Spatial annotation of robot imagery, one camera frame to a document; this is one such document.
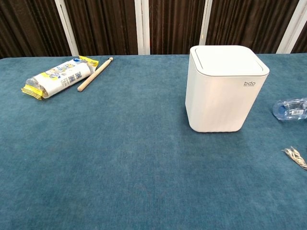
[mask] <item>blue carpet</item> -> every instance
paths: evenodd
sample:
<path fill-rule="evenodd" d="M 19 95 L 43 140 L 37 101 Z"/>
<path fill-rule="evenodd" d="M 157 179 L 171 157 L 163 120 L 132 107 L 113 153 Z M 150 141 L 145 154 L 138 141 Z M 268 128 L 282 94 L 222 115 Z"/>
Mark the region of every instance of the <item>blue carpet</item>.
<path fill-rule="evenodd" d="M 114 56 L 42 101 L 25 80 L 71 57 L 0 60 L 0 229 L 306 229 L 307 171 L 281 149 L 307 159 L 307 121 L 272 106 L 307 96 L 307 54 L 259 57 L 271 73 L 234 133 L 189 127 L 188 55 Z"/>

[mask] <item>trash can lid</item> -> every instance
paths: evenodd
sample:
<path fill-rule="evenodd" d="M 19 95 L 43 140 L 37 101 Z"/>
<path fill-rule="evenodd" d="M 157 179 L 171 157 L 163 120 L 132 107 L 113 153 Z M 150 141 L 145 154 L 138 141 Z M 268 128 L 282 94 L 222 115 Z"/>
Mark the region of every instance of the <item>trash can lid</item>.
<path fill-rule="evenodd" d="M 197 70 L 208 76 L 265 76 L 269 68 L 244 46 L 194 46 L 190 49 Z"/>

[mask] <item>wooden stick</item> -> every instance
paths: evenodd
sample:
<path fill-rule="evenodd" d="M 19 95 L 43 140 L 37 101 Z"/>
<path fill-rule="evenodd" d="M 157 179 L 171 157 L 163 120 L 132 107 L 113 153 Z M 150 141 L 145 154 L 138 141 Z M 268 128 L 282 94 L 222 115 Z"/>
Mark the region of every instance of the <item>wooden stick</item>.
<path fill-rule="evenodd" d="M 101 65 L 91 76 L 89 76 L 77 89 L 82 92 L 110 63 L 113 58 L 110 57 L 104 64 Z"/>

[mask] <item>plastic water bottle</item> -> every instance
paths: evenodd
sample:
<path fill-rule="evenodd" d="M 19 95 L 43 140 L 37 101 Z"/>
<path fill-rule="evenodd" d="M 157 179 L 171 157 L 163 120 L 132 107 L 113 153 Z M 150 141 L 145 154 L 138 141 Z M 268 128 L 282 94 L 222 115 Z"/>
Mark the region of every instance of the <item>plastic water bottle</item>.
<path fill-rule="evenodd" d="M 280 100 L 273 106 L 278 120 L 299 120 L 307 118 L 307 98 Z"/>

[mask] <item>white trash can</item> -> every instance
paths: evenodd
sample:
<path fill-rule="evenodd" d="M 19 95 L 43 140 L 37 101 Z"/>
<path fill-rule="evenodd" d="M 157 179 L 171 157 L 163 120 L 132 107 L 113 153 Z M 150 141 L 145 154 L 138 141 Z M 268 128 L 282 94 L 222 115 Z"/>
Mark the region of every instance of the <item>white trash can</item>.
<path fill-rule="evenodd" d="M 186 92 L 191 128 L 197 132 L 238 131 L 269 72 L 244 46 L 192 47 Z"/>

